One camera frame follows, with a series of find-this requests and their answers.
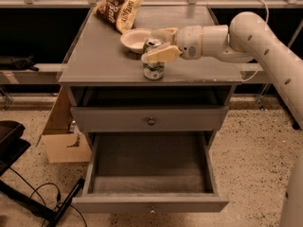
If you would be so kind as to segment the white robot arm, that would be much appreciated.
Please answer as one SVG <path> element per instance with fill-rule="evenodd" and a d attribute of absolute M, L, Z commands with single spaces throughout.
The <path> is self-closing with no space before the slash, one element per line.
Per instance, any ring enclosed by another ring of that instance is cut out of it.
<path fill-rule="evenodd" d="M 159 28 L 151 37 L 161 44 L 143 54 L 143 62 L 211 57 L 225 62 L 254 59 L 274 84 L 297 121 L 303 123 L 303 61 L 253 12 L 236 15 L 229 26 Z M 294 161 L 281 197 L 277 227 L 303 227 L 303 154 Z"/>

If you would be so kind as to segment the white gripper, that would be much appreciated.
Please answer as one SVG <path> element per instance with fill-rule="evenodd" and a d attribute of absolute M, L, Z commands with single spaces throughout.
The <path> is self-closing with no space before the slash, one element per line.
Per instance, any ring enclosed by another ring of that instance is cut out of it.
<path fill-rule="evenodd" d="M 144 63 L 176 61 L 180 54 L 184 60 L 198 60 L 202 57 L 203 29 L 201 26 L 186 26 L 181 29 L 177 27 L 159 28 L 153 30 L 151 36 L 170 44 L 174 44 L 175 39 L 175 44 L 178 47 L 176 45 L 168 45 L 150 50 L 141 57 Z"/>

